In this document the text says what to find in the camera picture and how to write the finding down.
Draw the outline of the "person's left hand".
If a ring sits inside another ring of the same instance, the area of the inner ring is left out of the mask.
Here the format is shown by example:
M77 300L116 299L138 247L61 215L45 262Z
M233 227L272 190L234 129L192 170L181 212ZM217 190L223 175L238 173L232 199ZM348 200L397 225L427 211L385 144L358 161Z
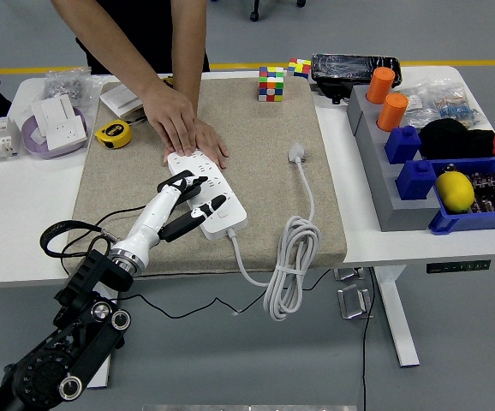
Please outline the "person's left hand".
M190 141L188 136L181 140L181 134L172 122L164 127L164 131L165 162L167 162L167 157L172 152L175 152L180 157L184 157L191 156L195 149L200 149L221 170L226 168L226 159L229 156L227 146L215 129L198 117L194 119L193 141Z

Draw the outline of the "person's right hand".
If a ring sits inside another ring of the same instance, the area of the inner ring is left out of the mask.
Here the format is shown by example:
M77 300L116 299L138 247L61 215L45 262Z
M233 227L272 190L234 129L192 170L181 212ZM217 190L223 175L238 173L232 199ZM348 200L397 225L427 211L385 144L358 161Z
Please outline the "person's right hand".
M149 123L170 152L190 155L195 147L194 108L178 91L163 82L151 84L140 94Z

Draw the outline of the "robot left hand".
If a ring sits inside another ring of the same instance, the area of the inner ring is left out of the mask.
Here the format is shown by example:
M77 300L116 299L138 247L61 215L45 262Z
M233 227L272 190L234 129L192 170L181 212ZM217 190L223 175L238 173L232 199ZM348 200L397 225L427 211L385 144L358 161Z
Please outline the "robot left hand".
M167 220L176 205L197 195L206 176L184 170L158 185L158 194L145 206L128 236L110 250L109 258L118 264L142 271L149 264L149 250L162 240L172 242L203 224L226 201L223 194L197 205L191 211Z

